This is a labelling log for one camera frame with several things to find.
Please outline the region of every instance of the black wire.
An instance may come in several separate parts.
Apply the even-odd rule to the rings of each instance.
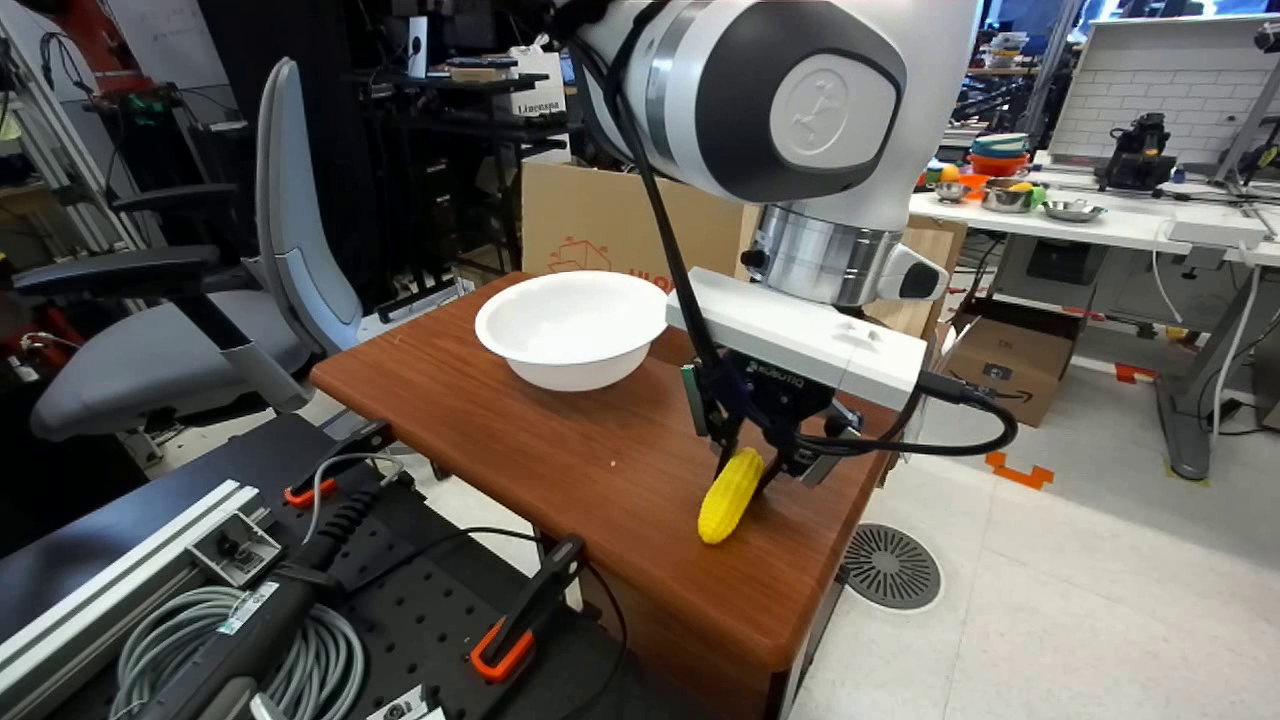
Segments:
[[[455,531],[447,531],[447,536],[431,542],[423,554],[431,554],[431,549],[442,549],[442,544],[451,544],[451,542],[461,542],[461,536],[510,536],[510,542],[541,544],[541,536],[531,536],[531,531],[514,531],[514,530],[488,530],[488,524],[476,524],[476,530],[455,530]],[[608,609],[613,609],[613,620],[617,620],[617,650],[613,650],[613,660],[608,660],[605,680],[599,680],[599,685],[598,685],[581,703],[574,703],[574,707],[565,714],[565,720],[570,720],[570,717],[587,714],[587,707],[608,691],[608,685],[613,685],[617,668],[619,668],[619,663],[626,663],[626,657],[627,657],[627,642],[631,642],[631,634],[627,634],[627,616],[626,616],[626,609],[619,609],[619,602],[617,602],[613,584],[608,584],[592,565],[581,565],[581,567],[584,567],[584,572],[592,572],[592,581],[598,581],[598,584],[599,584],[599,591],[608,597]]]
[[[631,629],[627,629],[627,616],[626,616],[619,602],[613,597],[613,584],[608,584],[592,565],[584,565],[584,567],[592,572],[592,581],[598,581],[599,591],[608,597],[608,613],[613,613],[613,620],[617,620],[617,650],[613,650],[608,672],[605,672],[605,680],[598,685],[598,691],[584,698],[578,707],[570,707],[570,717],[584,717],[584,714],[608,691],[608,685],[613,685],[613,676],[617,676],[617,668],[626,663],[627,643],[631,643]]]
[[[968,406],[968,407],[979,407],[988,416],[1000,419],[1000,438],[994,439],[979,439],[979,446],[901,446],[901,439],[825,439],[825,438],[805,438],[799,450],[814,450],[821,455],[865,455],[865,452],[915,452],[915,455],[984,455],[984,452],[997,452],[1006,446],[1014,446],[1018,438],[1018,416],[1009,407],[1000,407],[997,402],[988,397],[975,397],[974,389],[957,384],[957,381],[941,381],[941,376],[919,376],[915,384],[919,397],[935,397],[935,402],[954,402],[954,406]]]
[[[979,283],[984,283],[984,272],[988,272],[988,261],[994,261],[994,251],[1006,243],[1006,238],[988,238],[988,248],[984,248],[984,255],[975,261],[975,269],[974,269],[974,283],[968,283],[968,293],[966,293],[966,304],[974,304],[975,299],[975,293],[979,293]]]
[[[599,68],[592,58],[584,58],[581,46],[565,46],[565,51],[574,58],[578,74],[587,74],[592,81],[605,78],[605,68]],[[608,155],[617,155],[619,163],[631,163],[631,169],[637,169],[631,151],[617,147],[617,139],[599,130],[599,117],[598,117],[598,112],[584,112],[584,125],[587,125],[592,139],[598,139]]]
[[[703,365],[721,365],[715,341],[713,341],[707,322],[703,322],[703,311],[700,311],[700,304],[697,304],[697,293],[692,293],[692,283],[687,283],[687,264],[684,264],[684,251],[682,251],[682,243],[675,243],[675,227],[671,227],[669,203],[663,203],[663,195],[660,195],[660,189],[655,189],[655,171],[652,171],[652,163],[647,163],[647,147],[646,147],[646,139],[642,139],[637,112],[631,112],[627,95],[619,93],[619,86],[608,81],[608,68],[605,68],[605,59],[598,58],[598,49],[587,49],[587,46],[581,46],[581,42],[570,46],[570,49],[578,49],[578,58],[584,59],[587,78],[605,90],[608,117],[613,117],[613,125],[619,130],[626,145],[627,145],[627,155],[631,155],[637,177],[642,177],[642,189],[646,189],[646,195],[647,195],[655,234],[660,234],[660,240],[663,240],[663,261],[669,261],[669,275],[671,275],[671,289],[675,289],[675,299],[682,299],[682,311],[684,311],[684,332],[687,332],[687,341],[692,341],[692,347],[697,347],[697,355],[700,355]]]
[[[913,389],[913,397],[908,397],[908,406],[895,413],[895,419],[888,423],[888,434],[881,434],[881,446],[888,446],[888,439],[895,439],[895,438],[905,438],[905,430],[913,423],[913,416],[915,416],[915,406],[919,406],[919,384]]]

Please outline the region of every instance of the cable bundle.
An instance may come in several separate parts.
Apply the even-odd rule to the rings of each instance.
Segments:
[[[241,589],[193,589],[156,609],[119,650],[111,720],[145,714],[245,597]],[[312,609],[266,698],[281,717],[345,720],[364,668],[355,629],[334,609]]]

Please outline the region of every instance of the wooden table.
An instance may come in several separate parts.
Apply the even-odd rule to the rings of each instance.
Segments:
[[[312,381],[541,531],[581,536],[626,597],[637,657],[726,717],[779,714],[885,455],[843,459],[821,487],[772,484],[727,544],[703,549],[692,524],[715,452],[692,438],[684,345],[660,341],[617,389],[541,394],[472,336],[504,283],[341,353]]]

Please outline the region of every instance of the gray floor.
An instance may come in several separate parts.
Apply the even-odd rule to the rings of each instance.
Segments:
[[[927,407],[927,439],[960,430]],[[1211,484],[1173,479],[1153,389],[1074,369],[1009,452],[1048,491],[979,459],[908,459],[877,491],[869,519],[927,544],[945,597],[843,591],[795,717],[1280,717],[1277,450],[1219,439]]]

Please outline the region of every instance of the desk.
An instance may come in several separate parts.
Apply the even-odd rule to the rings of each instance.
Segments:
[[[341,353],[312,381],[541,531],[584,536],[619,584],[642,660],[726,717],[783,707],[888,459],[843,459],[821,487],[779,479],[727,544],[703,549],[692,524],[715,452],[692,438],[684,345],[660,341],[617,389],[553,397],[472,336],[504,283],[514,275]]]
[[[1216,240],[1216,248],[1234,248],[1245,238],[1270,238],[1270,224],[1280,227],[1280,210],[1261,210],[1250,218],[1234,203],[1198,203],[1198,201],[1137,201],[1111,193],[1087,193],[1079,182],[1051,182],[1051,189],[1070,189],[1074,195],[1087,195],[1105,210],[1097,224],[1059,224],[1048,218],[1009,218],[975,203],[941,203],[931,193],[913,195],[913,218],[945,219],[960,227],[1014,234],[1014,238],[1044,238],[1070,243],[1105,243],[1128,251],[1194,251],[1202,240]],[[1261,269],[1280,269],[1280,240],[1266,240],[1250,255]],[[1235,289],[1234,304],[1224,304],[1211,341],[1198,353],[1198,365],[1183,376],[1157,381],[1157,416],[1168,450],[1168,464],[1183,479],[1204,479],[1211,459],[1211,384],[1229,362],[1234,332],[1250,309],[1250,283]]]

